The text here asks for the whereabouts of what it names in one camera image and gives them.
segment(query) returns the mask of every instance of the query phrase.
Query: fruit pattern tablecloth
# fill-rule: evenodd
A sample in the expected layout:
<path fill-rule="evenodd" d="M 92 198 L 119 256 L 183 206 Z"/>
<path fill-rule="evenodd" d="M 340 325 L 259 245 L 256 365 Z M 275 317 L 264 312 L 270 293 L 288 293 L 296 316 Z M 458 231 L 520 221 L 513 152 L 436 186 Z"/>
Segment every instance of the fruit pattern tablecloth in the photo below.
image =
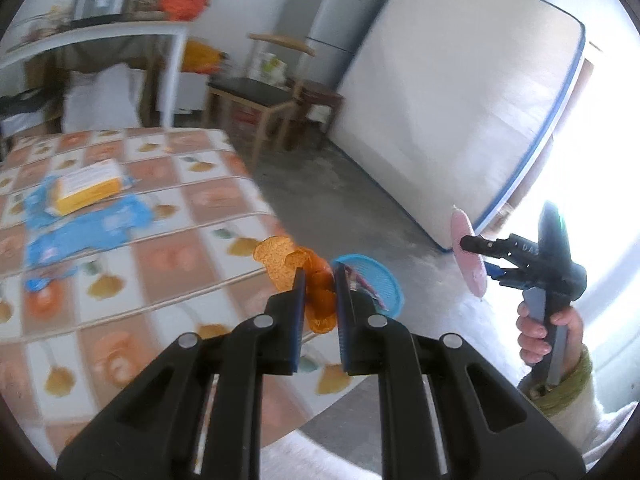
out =
<path fill-rule="evenodd" d="M 24 268 L 24 198 L 48 174 L 116 158 L 154 222 L 115 250 Z M 92 206 L 104 207 L 106 200 Z M 176 337 L 231 330 L 274 294 L 255 245 L 283 229 L 221 130 L 137 128 L 23 137 L 0 168 L 0 393 L 52 464 Z M 71 276 L 25 290 L 34 276 Z M 337 333 L 306 333 L 300 371 L 266 377 L 262 443 L 298 428 L 357 380 Z"/>

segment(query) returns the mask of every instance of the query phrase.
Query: human hand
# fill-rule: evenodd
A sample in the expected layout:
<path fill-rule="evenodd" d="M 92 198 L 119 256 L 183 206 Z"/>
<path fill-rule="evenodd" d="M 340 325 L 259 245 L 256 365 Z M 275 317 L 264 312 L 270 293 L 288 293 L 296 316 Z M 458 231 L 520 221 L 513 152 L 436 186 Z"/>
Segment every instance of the human hand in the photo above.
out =
<path fill-rule="evenodd" d="M 522 332 L 518 337 L 518 345 L 522 348 L 520 357 L 526 364 L 533 366 L 551 352 L 551 346 L 544 341 L 546 328 L 529 317 L 529 307 L 524 302 L 518 306 L 518 315 L 520 317 L 516 321 L 516 327 Z M 566 375 L 574 370 L 580 360 L 584 323 L 578 311 L 572 306 L 553 314 L 551 323 L 556 326 L 566 326 L 568 329 L 562 369 L 562 374 Z"/>

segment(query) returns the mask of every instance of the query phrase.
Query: blue plastic basket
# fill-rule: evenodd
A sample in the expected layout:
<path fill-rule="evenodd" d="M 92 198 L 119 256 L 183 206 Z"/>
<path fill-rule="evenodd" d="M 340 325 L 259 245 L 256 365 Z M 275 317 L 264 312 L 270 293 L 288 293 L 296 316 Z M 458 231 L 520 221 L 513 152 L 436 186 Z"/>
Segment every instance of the blue plastic basket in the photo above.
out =
<path fill-rule="evenodd" d="M 398 280 L 384 265 L 362 254 L 345 254 L 336 258 L 332 263 L 350 266 L 373 287 L 386 306 L 386 310 L 380 310 L 380 314 L 393 319 L 400 315 L 404 305 L 404 294 Z"/>

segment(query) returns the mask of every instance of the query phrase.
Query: person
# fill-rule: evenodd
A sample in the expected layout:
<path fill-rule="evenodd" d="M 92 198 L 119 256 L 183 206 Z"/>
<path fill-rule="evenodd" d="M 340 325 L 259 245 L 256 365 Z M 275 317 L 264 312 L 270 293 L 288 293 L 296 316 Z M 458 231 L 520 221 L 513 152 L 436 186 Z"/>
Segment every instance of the person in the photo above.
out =
<path fill-rule="evenodd" d="M 551 346 L 543 340 L 546 329 L 529 317 L 524 302 L 518 307 L 518 316 L 520 357 L 526 364 L 534 365 L 551 352 Z M 547 391 L 543 385 L 535 384 L 529 374 L 518 388 L 580 451 L 588 471 L 613 444 L 638 403 L 632 402 L 615 413 L 604 413 L 596 398 L 589 351 L 582 342 L 584 323 L 580 313 L 569 306 L 553 314 L 551 323 L 568 329 L 561 383 Z"/>

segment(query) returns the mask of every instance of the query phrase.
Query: white table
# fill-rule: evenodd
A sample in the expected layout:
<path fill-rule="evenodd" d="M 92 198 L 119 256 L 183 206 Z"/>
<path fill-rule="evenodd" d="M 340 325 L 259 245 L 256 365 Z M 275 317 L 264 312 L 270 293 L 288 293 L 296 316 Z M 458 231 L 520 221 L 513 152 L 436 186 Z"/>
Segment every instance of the white table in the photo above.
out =
<path fill-rule="evenodd" d="M 163 128 L 170 128 L 174 125 L 178 78 L 188 32 L 188 22 L 119 22 L 75 28 L 26 44 L 1 56 L 0 70 L 13 63 L 37 56 L 47 50 L 83 41 L 123 36 L 172 36 L 172 46 L 166 64 L 166 91 L 162 94 L 160 119 Z"/>

